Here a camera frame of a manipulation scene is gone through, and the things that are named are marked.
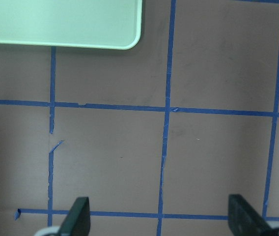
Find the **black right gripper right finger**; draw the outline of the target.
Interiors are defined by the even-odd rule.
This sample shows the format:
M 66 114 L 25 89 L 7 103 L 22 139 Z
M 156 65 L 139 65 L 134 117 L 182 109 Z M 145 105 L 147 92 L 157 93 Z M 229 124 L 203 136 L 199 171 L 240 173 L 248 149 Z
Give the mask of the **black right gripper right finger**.
M 269 225 L 240 194 L 228 196 L 228 226 L 234 236 L 261 236 Z

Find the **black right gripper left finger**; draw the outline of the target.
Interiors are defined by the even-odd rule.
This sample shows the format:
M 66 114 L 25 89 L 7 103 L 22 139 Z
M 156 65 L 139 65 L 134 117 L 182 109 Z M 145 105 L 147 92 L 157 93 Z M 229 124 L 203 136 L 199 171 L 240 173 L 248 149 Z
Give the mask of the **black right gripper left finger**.
M 90 232 L 90 206 L 88 197 L 76 198 L 58 230 L 59 236 L 88 236 Z

